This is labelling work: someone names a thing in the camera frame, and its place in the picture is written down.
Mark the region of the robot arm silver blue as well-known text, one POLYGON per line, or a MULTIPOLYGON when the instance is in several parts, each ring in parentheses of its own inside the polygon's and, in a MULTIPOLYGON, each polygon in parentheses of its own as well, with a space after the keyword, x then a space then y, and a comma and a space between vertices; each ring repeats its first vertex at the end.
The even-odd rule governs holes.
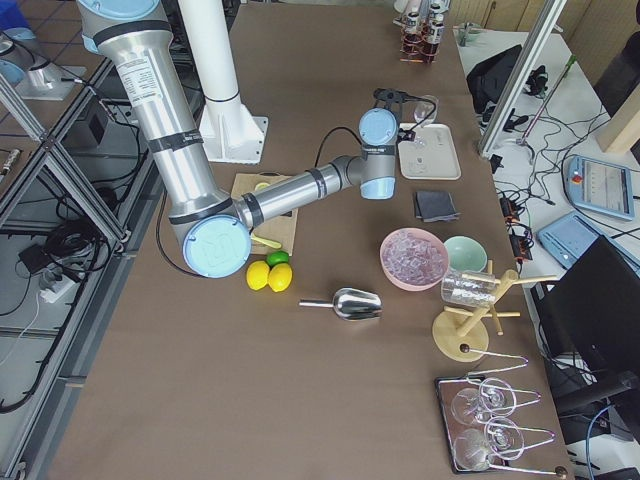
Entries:
POLYGON ((183 1, 180 14, 205 97, 196 120, 170 55, 171 25, 158 1, 82 1, 85 47, 115 66, 171 199, 169 220, 189 268, 208 278, 238 271, 251 252, 251 230, 267 220, 351 186, 362 197, 393 196, 401 113, 367 111, 357 156, 328 164, 239 198, 214 180, 218 160, 244 162, 264 140, 267 121, 240 98, 220 2, 183 1))

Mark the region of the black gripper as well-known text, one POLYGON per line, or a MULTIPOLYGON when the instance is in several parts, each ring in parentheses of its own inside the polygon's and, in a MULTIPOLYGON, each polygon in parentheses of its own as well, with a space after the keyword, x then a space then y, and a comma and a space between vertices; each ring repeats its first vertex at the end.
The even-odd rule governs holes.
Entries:
POLYGON ((375 102, 374 107, 378 108, 379 105, 385 110, 390 111, 396 120, 401 120, 403 117, 403 104, 406 101, 407 93, 390 88, 377 88, 373 93, 375 102))

